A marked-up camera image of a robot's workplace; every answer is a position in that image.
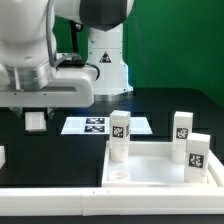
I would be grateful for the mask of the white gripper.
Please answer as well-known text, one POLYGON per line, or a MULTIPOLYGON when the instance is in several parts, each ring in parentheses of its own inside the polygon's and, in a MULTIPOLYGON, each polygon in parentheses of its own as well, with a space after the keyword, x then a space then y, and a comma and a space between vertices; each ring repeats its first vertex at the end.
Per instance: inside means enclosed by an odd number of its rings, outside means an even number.
POLYGON ((0 107, 10 107, 10 110, 20 119, 25 117, 22 107, 48 107, 46 118, 53 119, 54 108, 89 107, 92 105, 94 82, 95 70, 90 66, 59 68, 53 75, 53 80, 42 89, 20 91, 0 88, 0 107))

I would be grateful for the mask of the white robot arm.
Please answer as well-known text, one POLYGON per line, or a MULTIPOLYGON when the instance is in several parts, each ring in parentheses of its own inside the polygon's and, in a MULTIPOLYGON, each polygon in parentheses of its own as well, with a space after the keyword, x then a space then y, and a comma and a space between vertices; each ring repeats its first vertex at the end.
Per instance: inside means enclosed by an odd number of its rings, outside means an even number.
POLYGON ((0 0, 0 108, 88 107, 133 88, 122 58, 134 0, 0 0))

